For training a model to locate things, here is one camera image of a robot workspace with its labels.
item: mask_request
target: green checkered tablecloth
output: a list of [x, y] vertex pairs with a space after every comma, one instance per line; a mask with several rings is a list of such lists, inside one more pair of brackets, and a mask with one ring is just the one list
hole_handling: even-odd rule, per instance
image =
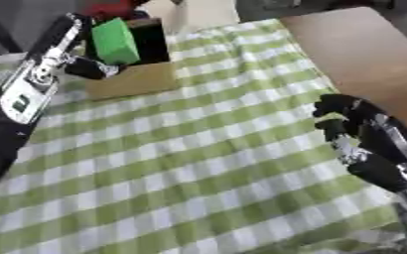
[[[0, 253], [348, 253], [400, 237], [391, 197], [315, 130], [313, 102], [336, 90], [277, 20], [169, 45], [177, 90], [91, 102], [63, 77], [0, 183]], [[0, 57], [0, 78], [21, 57]]]

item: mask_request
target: green cube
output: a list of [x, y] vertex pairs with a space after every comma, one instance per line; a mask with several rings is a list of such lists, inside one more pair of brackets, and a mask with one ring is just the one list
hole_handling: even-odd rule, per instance
[[107, 64], [134, 64], [140, 60], [134, 37], [122, 19], [92, 29], [98, 56]]

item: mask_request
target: floor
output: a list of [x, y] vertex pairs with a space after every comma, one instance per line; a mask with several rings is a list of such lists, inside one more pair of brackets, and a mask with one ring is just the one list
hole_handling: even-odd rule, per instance
[[[81, 11], [93, 3], [115, 1], [118, 0], [0, 0], [0, 22], [26, 50], [58, 15]], [[237, 0], [236, 8], [242, 21], [254, 21], [320, 12], [329, 2], [302, 0], [302, 5], [298, 8], [279, 7], [289, 1], [291, 0]], [[407, 36], [407, 0], [398, 0], [395, 10], [377, 10]]]

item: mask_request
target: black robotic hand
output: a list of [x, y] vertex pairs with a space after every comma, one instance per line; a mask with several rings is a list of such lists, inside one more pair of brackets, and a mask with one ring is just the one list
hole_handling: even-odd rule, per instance
[[[388, 191], [407, 190], [407, 178], [399, 166], [407, 165], [407, 127], [374, 104], [353, 96], [325, 94], [315, 103], [315, 117], [330, 113], [344, 119], [318, 122], [347, 165], [348, 171]], [[359, 141], [352, 147], [347, 138]]]

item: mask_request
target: cardboard box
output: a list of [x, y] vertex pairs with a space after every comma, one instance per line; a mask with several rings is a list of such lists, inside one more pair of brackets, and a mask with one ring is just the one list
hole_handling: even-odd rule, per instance
[[128, 22], [140, 61], [118, 75], [85, 83], [93, 100], [137, 95], [179, 87], [174, 64], [170, 62], [167, 42], [160, 19]]

